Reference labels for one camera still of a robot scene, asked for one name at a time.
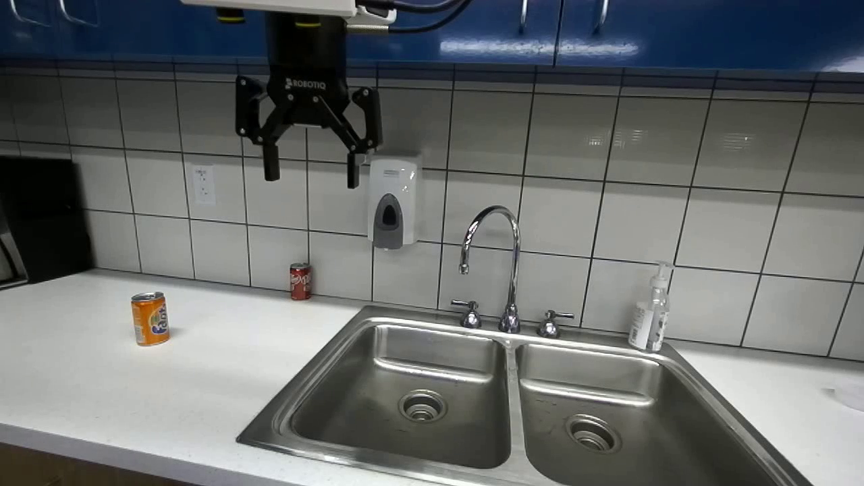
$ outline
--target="orange can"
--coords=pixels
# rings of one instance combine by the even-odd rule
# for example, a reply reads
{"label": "orange can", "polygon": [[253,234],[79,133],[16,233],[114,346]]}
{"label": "orange can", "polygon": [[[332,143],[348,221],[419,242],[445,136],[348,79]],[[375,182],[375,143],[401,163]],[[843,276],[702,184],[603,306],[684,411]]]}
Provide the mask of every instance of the orange can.
{"label": "orange can", "polygon": [[162,291],[133,296],[133,326],[139,346],[158,346],[170,337]]}

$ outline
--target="soda can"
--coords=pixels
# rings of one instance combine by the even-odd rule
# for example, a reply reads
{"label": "soda can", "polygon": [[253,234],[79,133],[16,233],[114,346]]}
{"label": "soda can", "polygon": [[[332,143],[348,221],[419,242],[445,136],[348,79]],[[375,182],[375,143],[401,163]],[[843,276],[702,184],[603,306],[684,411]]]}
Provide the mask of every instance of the soda can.
{"label": "soda can", "polygon": [[162,291],[133,296],[133,326],[139,346],[158,346],[170,337],[168,309]]}
{"label": "soda can", "polygon": [[290,268],[290,296],[293,299],[311,299],[314,296],[314,268],[298,263]]}

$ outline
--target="tile backsplash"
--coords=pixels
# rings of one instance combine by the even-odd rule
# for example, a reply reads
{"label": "tile backsplash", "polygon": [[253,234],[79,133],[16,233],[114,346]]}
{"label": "tile backsplash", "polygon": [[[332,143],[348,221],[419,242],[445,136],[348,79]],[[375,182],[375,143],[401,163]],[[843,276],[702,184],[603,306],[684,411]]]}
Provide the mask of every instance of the tile backsplash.
{"label": "tile backsplash", "polygon": [[0,153],[81,168],[97,264],[365,303],[506,306],[509,228],[463,276],[460,240],[492,203],[521,215],[521,317],[548,309],[625,333],[654,263],[677,264],[671,334],[864,360],[864,90],[843,79],[639,72],[360,72],[380,90],[384,149],[425,163],[422,233],[365,237],[332,133],[293,130],[280,182],[232,136],[232,72],[0,76]]}

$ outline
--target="robotic arm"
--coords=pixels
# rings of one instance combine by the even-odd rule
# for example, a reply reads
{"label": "robotic arm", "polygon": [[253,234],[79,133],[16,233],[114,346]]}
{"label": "robotic arm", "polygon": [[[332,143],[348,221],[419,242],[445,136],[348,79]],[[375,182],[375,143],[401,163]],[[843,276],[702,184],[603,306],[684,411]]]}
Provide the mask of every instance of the robotic arm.
{"label": "robotic arm", "polygon": [[[345,86],[345,32],[429,32],[465,10],[471,0],[401,2],[401,0],[183,0],[189,5],[216,5],[230,10],[268,10],[268,63],[270,80],[239,76],[236,130],[241,137],[261,147],[264,179],[278,182],[278,137],[294,125],[332,130],[348,149],[348,190],[360,184],[360,156],[380,147],[380,102],[375,90]],[[426,26],[392,30],[398,10],[437,13]],[[270,98],[268,121],[259,118],[259,102]],[[365,113],[360,136],[345,118],[357,102]]]}

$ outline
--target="soap dispenser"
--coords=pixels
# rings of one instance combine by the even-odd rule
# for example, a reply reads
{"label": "soap dispenser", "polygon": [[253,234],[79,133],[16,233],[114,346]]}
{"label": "soap dispenser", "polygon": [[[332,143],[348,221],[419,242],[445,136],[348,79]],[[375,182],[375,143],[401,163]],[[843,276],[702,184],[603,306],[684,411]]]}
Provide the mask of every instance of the soap dispenser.
{"label": "soap dispenser", "polygon": [[637,318],[629,326],[629,346],[644,350],[661,350],[671,322],[671,282],[672,264],[660,263],[652,284],[652,299],[637,306]]}
{"label": "soap dispenser", "polygon": [[367,234],[375,249],[402,249],[417,242],[419,233],[419,184],[417,156],[375,156],[371,165]]}

